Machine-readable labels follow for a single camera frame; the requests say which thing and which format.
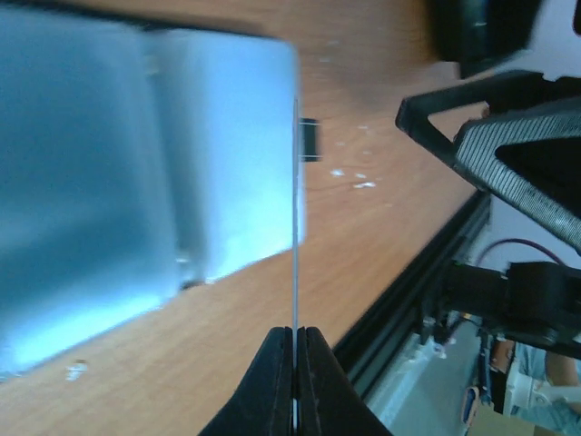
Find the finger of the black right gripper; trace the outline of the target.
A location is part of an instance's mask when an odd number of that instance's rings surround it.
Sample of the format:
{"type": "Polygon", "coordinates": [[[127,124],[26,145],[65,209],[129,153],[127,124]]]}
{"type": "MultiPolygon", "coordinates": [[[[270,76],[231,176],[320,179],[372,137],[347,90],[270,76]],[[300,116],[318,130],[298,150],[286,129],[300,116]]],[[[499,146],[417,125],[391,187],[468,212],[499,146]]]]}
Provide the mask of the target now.
{"type": "Polygon", "coordinates": [[[490,115],[459,130],[454,167],[580,249],[580,99],[490,115]]]}

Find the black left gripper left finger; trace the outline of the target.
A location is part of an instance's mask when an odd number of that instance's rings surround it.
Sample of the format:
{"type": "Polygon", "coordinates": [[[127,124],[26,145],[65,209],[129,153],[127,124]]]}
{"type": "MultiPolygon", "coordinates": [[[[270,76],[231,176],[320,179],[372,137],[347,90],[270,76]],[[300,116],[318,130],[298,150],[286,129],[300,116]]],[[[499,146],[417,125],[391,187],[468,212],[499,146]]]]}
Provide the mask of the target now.
{"type": "Polygon", "coordinates": [[[292,330],[274,327],[201,435],[290,435],[292,388],[292,330]]]}

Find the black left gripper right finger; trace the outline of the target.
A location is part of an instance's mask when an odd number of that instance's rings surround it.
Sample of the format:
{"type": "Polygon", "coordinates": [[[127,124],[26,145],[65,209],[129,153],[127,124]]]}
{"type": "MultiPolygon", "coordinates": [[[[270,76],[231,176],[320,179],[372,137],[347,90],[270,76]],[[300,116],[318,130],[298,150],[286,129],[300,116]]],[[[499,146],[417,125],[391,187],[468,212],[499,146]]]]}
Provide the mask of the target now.
{"type": "Polygon", "coordinates": [[[316,327],[298,330],[298,434],[389,435],[350,384],[316,327]]]}

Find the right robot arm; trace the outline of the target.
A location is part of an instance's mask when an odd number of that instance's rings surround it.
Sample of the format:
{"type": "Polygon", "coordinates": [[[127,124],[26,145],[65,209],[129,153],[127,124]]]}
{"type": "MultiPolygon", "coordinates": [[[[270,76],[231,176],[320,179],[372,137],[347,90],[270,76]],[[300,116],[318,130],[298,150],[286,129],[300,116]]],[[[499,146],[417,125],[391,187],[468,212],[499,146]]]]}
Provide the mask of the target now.
{"type": "MultiPolygon", "coordinates": [[[[478,189],[573,249],[580,246],[580,4],[430,1],[438,56],[460,84],[405,98],[396,125],[478,189]]],[[[493,334],[580,354],[580,272],[561,261],[505,272],[456,265],[438,313],[493,334]]]]}

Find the blue card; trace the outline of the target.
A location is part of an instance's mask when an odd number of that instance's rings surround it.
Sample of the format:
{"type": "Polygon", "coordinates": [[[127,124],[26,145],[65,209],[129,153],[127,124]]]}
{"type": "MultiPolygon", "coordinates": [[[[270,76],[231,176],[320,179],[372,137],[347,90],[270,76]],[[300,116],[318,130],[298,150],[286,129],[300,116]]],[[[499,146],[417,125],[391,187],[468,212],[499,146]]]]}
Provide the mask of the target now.
{"type": "Polygon", "coordinates": [[[292,328],[292,397],[291,423],[292,434],[299,431],[299,394],[297,388],[298,373],[298,329],[299,329],[299,172],[300,172],[300,121],[299,102],[293,101],[292,130],[292,277],[291,277],[291,328],[292,328]]]}

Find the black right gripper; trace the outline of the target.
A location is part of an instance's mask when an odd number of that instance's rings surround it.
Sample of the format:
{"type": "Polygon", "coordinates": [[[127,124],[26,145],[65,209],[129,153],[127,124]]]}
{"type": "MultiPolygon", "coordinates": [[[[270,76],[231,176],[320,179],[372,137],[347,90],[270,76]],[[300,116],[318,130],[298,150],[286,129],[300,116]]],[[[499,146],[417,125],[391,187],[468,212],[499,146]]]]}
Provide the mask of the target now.
{"type": "Polygon", "coordinates": [[[467,79],[449,88],[406,97],[395,124],[442,163],[452,167],[457,147],[429,120],[432,114],[485,103],[495,114],[550,100],[549,80],[580,76],[578,1],[427,1],[431,49],[467,79]]]}

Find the black leather card holder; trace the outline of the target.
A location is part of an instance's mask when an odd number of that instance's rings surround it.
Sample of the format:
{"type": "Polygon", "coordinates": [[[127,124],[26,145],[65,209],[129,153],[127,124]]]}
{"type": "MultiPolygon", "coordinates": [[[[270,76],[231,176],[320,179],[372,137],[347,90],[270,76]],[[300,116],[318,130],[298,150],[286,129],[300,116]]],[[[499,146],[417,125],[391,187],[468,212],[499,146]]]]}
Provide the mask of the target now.
{"type": "Polygon", "coordinates": [[[1,376],[292,247],[300,60],[268,36],[1,4],[1,376]]]}

